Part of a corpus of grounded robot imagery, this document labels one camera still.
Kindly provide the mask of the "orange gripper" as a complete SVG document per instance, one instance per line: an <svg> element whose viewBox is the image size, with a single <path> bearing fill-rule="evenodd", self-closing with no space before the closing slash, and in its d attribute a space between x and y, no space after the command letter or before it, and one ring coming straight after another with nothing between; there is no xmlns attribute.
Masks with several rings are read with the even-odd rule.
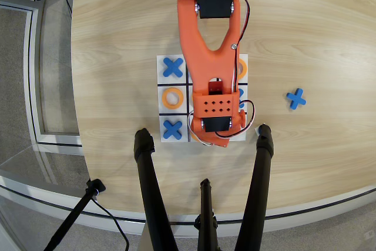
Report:
<svg viewBox="0 0 376 251"><path fill-rule="evenodd" d="M229 136L236 132L231 117L197 118L191 115L188 126L192 138L207 146L226 148L229 145L229 138L220 138L218 135Z"/></svg>

